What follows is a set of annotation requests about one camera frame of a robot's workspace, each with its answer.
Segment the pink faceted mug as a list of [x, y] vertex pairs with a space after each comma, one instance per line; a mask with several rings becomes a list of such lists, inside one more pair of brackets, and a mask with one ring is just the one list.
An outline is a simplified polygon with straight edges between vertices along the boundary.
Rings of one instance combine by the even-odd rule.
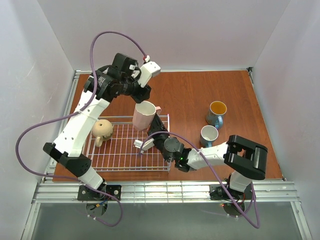
[[154, 116], [160, 114], [162, 108], [160, 106], [155, 106], [149, 101], [142, 101], [141, 103], [136, 103], [133, 113], [132, 124], [137, 131], [142, 131], [147, 129]]

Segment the blue square mug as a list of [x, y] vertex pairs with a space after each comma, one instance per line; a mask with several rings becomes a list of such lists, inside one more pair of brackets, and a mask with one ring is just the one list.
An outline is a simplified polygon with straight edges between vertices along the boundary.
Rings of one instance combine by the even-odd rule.
[[202, 147], [208, 148], [214, 145], [214, 141], [218, 138], [219, 132], [212, 125], [205, 125], [200, 131], [200, 144]]

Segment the tall blue patterned mug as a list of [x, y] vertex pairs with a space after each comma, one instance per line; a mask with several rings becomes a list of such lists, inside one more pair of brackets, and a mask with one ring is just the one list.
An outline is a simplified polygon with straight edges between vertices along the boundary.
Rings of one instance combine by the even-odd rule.
[[224, 124], [226, 112], [227, 106], [222, 101], [213, 101], [209, 106], [205, 120], [209, 125], [219, 130]]

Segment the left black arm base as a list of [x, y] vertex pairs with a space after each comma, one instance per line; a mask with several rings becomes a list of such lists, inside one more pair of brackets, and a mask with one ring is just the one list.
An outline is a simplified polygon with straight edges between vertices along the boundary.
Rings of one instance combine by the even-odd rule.
[[[111, 196], [114, 196], [116, 199], [120, 200], [122, 186], [114, 185], [114, 184], [111, 184], [111, 185], [104, 184], [99, 191], [107, 193]], [[94, 191], [88, 188], [87, 186], [80, 185], [78, 189], [77, 200], [78, 201], [104, 201], [104, 200], [113, 201], [114, 199], [112, 197], [106, 196], [105, 194]]]

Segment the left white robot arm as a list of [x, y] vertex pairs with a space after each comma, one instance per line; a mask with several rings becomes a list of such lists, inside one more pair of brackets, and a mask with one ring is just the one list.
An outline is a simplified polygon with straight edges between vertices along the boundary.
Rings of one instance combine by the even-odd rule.
[[130, 96], [138, 104], [149, 99], [148, 81], [157, 76], [161, 68], [148, 56], [144, 60], [144, 64], [138, 66], [136, 59], [117, 53], [111, 65], [93, 72], [62, 132], [43, 146], [45, 153], [92, 189], [101, 190], [104, 179], [91, 166], [92, 161], [82, 154], [85, 140], [101, 113], [117, 96]]

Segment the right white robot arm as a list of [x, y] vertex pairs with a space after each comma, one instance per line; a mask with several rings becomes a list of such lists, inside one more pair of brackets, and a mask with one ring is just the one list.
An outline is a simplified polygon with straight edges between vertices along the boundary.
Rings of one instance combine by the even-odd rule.
[[200, 149], [192, 145], [185, 147], [181, 136], [169, 132], [158, 115], [153, 117], [147, 132], [148, 137], [141, 144], [141, 151], [155, 147], [163, 159], [182, 172], [199, 170], [209, 166], [227, 165], [231, 173], [228, 187], [243, 193], [253, 180], [266, 178], [268, 148], [239, 135], [230, 135], [228, 140], [213, 145], [217, 138], [213, 132], [202, 128]]

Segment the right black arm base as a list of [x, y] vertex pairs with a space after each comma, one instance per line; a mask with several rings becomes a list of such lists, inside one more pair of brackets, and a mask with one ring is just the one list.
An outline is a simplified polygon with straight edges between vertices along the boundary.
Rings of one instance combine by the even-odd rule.
[[[227, 188], [230, 195], [236, 202], [241, 202], [244, 200], [251, 200], [252, 199], [252, 187], [248, 185], [244, 192], [240, 192], [237, 190]], [[209, 185], [209, 198], [211, 200], [223, 200], [223, 201], [230, 201], [229, 196], [223, 190], [223, 188], [218, 184], [210, 184]]]

